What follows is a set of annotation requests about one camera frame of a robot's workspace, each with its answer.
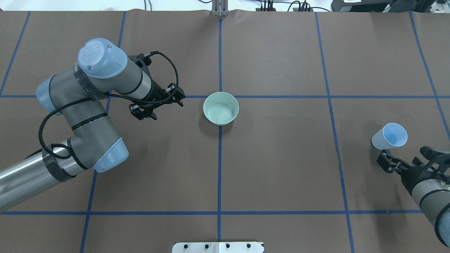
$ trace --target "black cable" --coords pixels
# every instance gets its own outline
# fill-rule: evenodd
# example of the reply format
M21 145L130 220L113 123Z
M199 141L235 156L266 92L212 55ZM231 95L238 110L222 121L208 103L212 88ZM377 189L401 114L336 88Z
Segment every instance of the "black cable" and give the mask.
M59 159L69 159L69 158L72 156L72 151L70 150L69 147L67 147L67 146L64 145L64 144L53 144L53 146L54 146L54 147L59 147L59 148L64 148L64 149L66 149L67 152L68 152L69 154L66 155L66 156L61 156L61 155L55 154L52 150L50 150L50 149L47 147L47 145L45 145L44 138L42 137L42 133L44 132L45 124L46 124L47 121L50 119L50 117L52 117L53 115L55 115L55 114L61 112L62 110L64 110L65 108L67 108L67 107L69 107L69 106L72 106L72 105L75 105L75 104L79 104L79 103L83 103L83 102L90 101L90 100L92 100L92 98L84 98L84 99L80 99L80 100L77 100L77 101L72 102L72 103L68 103L68 104L63 105L63 106L61 106L60 108L58 108L58 109L52 111L51 113L49 113L49 114L44 118L44 120L43 120L42 123L40 124L40 127L39 127L39 134L38 134L39 143L40 143L40 146L42 147L43 150L45 150L45 151L46 151L47 153L49 153L51 156L56 157L56 158L59 158Z
M325 8L322 8L322 7L309 7L309 8L306 8L306 9L307 9L307 10L308 10L308 9L324 9L324 10L326 10L326 11L328 11L328 12L331 12L331 11L325 9Z
M303 2L303 4L301 4L301 7L298 8L298 11L303 11L306 7L306 0Z
M172 65L173 70L175 71L175 77L176 77L175 88L173 89L172 93L168 95L167 98L165 98L165 99L163 99L163 100L160 100L160 101L146 101L146 100L140 100L140 99L134 99L134 98L130 98L130 97L125 97L125 96L119 95L119 94L110 94L109 92L105 93L105 96L107 96L108 98L109 98L109 97L118 97L118 98L127 99L127 100L129 100L129 101L131 101L131 102L145 103L145 105L139 106L139 107L142 107L142 108L149 107L149 106L151 106L152 104L160 104L160 103L164 103L164 102L168 101L168 100L175 94L175 92L176 92L177 89L178 89L178 84L179 84L178 71L177 71L177 69L176 69L176 67L175 67L175 64L169 59L169 57L167 57L165 54L163 54L163 53L161 53L161 52L158 52L158 51L150 52L149 57L151 57L151 56L153 56L153 55L155 55L155 54L159 54L160 56L166 58L166 60ZM42 147L43 150L45 150L48 154L50 154L51 156L53 156L53 157L55 157L55 158L58 158L58 159L69 159L69 158L72 156L72 150L71 150L68 146L66 146L66 145L64 145L64 144L60 144L60 143L58 143L58 144L52 144L52 147L58 147L58 148L64 148L64 149L66 149L67 152L68 152L68 155L66 155L66 156L58 155L58 154L54 153L52 150L50 150L50 149L47 147L47 145L46 145L45 142L44 142L44 138L42 137L42 134L43 134L43 132L44 132L45 124L47 123L47 121L48 121L53 115L55 115L55 114L61 112L61 111L64 110L65 108L67 108L67 107L69 107L69 106L76 105L76 104L80 104L80 103L83 103L83 102L86 102L86 101L91 101L91 100L93 100L93 99L92 99L92 98L84 98L84 99L80 99L80 100L77 100L77 101L74 101L74 102L65 104L65 105L61 106L60 108L58 108L58 109L52 111L51 113L49 113L49 114L44 118L44 120L43 120L42 123L40 124L40 127L39 127L39 133L38 133L39 143L40 143L40 145L41 145L41 147Z
M291 6L294 4L294 3L298 3L298 8L300 9L300 5L302 4L302 3L300 3L300 1L293 1L292 3L291 3L291 5L289 5L289 8L288 8L288 11L291 9Z
M273 1L273 3L279 3L279 4L291 4L292 2L278 2L278 1Z

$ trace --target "silver cylinder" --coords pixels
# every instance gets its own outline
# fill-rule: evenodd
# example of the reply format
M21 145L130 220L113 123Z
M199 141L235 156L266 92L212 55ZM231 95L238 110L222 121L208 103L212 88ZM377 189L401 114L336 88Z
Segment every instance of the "silver cylinder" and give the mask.
M67 155L67 151L63 148L54 148L53 152L63 156ZM73 160L73 157L56 160L58 165L64 168L71 176L84 171ZM42 158L42 152L14 164L0 171L0 212L59 183L47 170Z

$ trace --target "light blue cup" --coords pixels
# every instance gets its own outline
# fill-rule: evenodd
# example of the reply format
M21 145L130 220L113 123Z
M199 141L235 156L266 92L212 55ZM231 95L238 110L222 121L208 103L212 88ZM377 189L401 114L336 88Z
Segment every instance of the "light blue cup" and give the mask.
M232 122L238 112L238 101L226 92L213 93L203 103L203 113L206 118L218 126L225 126Z
M385 125L372 137L376 149L393 149L405 145L408 140L406 130L397 123Z

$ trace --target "gray robot arm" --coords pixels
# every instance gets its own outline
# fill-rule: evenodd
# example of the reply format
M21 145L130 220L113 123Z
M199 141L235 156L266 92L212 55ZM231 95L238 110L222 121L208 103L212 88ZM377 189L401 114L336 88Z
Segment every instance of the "gray robot arm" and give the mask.
M450 152L424 146L420 153L429 162L414 157L412 164L383 150L377 163L386 173L397 172L401 182L434 227L436 237L450 246Z
M80 50L73 68L39 85L37 98L50 113L41 125L40 136L52 114L64 115L74 136L48 146L40 139L42 151L0 171L0 212L86 169L93 167L102 173L128 158L128 150L100 100L116 96L135 102L130 111L139 120L156 119L153 109L162 104L183 106L185 95L178 87L176 68L165 55L159 53L174 66L177 83L164 90L151 78L147 66L154 54L127 57L110 41L93 39ZM119 95L110 95L110 90Z

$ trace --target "grid line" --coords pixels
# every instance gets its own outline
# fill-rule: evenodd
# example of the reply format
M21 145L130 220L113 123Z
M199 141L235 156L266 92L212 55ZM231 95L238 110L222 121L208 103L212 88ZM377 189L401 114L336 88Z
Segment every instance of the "grid line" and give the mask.
M27 27L28 20L30 19L30 15L31 15L31 11L28 12L27 18L25 19L25 23L23 24L22 30L20 31L19 38L17 39L17 43L16 43L16 47L14 48L13 56L11 56L11 60L9 61L9 64L8 64L8 69L6 70L6 73L3 78L3 82L0 87L0 95L3 93L3 89L5 88L4 86L6 85L6 81L8 80L9 71L11 70L11 67L13 65L14 58L16 57L17 50L19 49L20 42L22 41L23 33L25 32L25 28Z
M219 91L222 91L222 19L219 19ZM222 126L219 126L219 144L217 155L217 241L222 241Z
M414 23L413 13L409 12L409 18L411 19L411 25L414 31L414 37L417 42L417 47L419 49L420 57L422 58L423 65L425 67L425 71L427 72L428 80L430 81L431 89L433 90L434 98L436 99L437 108L439 109L439 113L441 114L442 122L444 123L445 131L447 132L447 138L450 140L450 131L447 125L447 121L442 111L441 103L439 102L439 98L437 96L436 88L434 87L433 79L431 78L430 70L428 69L427 61L425 60L425 56L423 55L422 47L420 46L419 36L417 35L416 25Z
M120 27L119 40L117 42L118 48L120 48L121 43L122 43L123 28L125 26L125 17L126 17L126 11L123 12L123 16L122 16L122 24ZM105 108L106 113L109 112L110 104L111 104L111 98L108 97L108 101L106 103L106 108ZM83 236L81 237L80 253L84 252L84 246L85 246L85 242L86 242L87 229L89 227L89 218L91 216L92 200L94 198L94 190L95 190L95 182L96 181L97 181L97 171L94 170L94 175L92 176L92 185L91 185L90 193L89 193L89 202L88 202L87 211L86 211L86 219L85 219L85 225L84 225L84 229L83 229Z
M333 105L331 103L331 94L330 94L330 88L329 88L329 84L328 84L327 68L325 65L324 49L322 46L322 37L320 35L319 16L317 15L317 12L315 12L314 14L315 14L315 24L317 27L317 37L319 39L320 57L322 59L322 68L324 71L325 88L327 90L328 107L330 110L330 117L331 117L331 127L333 129L334 147L336 149L339 174L340 174L340 178L341 178L341 189L342 189L342 197L344 200L345 216L346 216L346 220L347 220L347 230L348 230L348 238L350 241L350 250L352 253L354 253L355 247L353 245L353 234L351 232L350 214L348 213L348 204L347 204L347 194L345 191L344 173L342 172L341 154L339 152L338 134L336 132L336 124L334 122Z
M216 211L6 211L0 215L87 215L90 216L183 216L217 215ZM330 210L330 211L221 211L221 215L346 215L423 213L419 210Z
M187 99L205 99L209 95L186 95ZM237 99L328 99L327 95L233 95ZM450 99L450 96L330 95L332 99ZM0 98L36 98L36 95L0 95Z

